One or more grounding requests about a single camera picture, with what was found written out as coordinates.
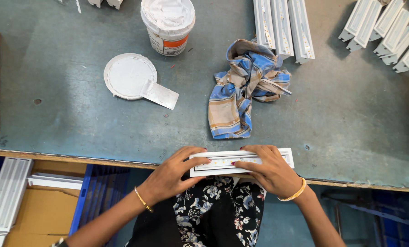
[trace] gray workbench surface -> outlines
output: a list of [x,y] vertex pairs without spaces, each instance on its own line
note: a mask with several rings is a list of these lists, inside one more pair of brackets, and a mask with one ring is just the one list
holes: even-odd
[[[150,45],[139,0],[119,11],[79,0],[82,14],[75,0],[0,0],[0,149],[161,163],[184,145],[272,144],[292,148],[303,177],[409,187],[409,72],[377,59],[380,40],[346,50],[338,36],[353,0],[306,1],[316,60],[285,60],[293,95],[254,101],[251,137],[220,141],[207,120],[213,74],[228,70],[232,42],[253,37],[253,3],[192,2],[186,50],[165,57]],[[108,91],[105,64],[129,52],[150,59],[158,82],[180,94],[175,110]]]

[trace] gold bangle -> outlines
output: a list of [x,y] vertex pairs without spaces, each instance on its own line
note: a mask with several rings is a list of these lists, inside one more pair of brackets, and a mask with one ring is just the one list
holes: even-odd
[[295,199],[296,197],[300,196],[300,194],[302,194],[302,192],[304,191],[305,187],[307,186],[307,181],[305,180],[305,178],[301,177],[301,179],[302,179],[302,181],[303,181],[303,183],[302,183],[302,188],[300,188],[298,192],[296,192],[294,195],[290,196],[289,198],[280,199],[280,198],[278,197],[278,199],[279,199],[280,201],[287,202],[287,201],[291,201],[291,200]]
[[152,208],[150,206],[148,206],[147,203],[140,197],[139,192],[137,192],[136,187],[134,187],[134,191],[136,192],[137,197],[140,199],[140,201],[143,203],[143,205],[147,207],[147,210],[152,213]]

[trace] cloth rag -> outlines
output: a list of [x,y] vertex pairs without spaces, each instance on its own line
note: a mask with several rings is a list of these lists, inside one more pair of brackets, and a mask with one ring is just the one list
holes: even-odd
[[268,102],[291,95],[291,74],[279,69],[279,55],[248,40],[233,42],[226,59],[230,70],[214,75],[217,84],[209,98],[209,125],[214,139],[247,138],[252,130],[252,97]]

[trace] black floral clothing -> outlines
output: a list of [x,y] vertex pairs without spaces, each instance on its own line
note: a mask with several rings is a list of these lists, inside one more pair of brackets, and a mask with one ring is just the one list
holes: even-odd
[[254,247],[265,191],[255,183],[235,182],[233,177],[208,177],[155,205],[153,214],[138,217],[127,247]]

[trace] bucket label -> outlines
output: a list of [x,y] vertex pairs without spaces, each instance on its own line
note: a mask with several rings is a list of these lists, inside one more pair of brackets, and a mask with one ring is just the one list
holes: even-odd
[[151,46],[160,54],[165,56],[175,56],[181,53],[186,48],[188,35],[178,40],[164,40],[148,30]]

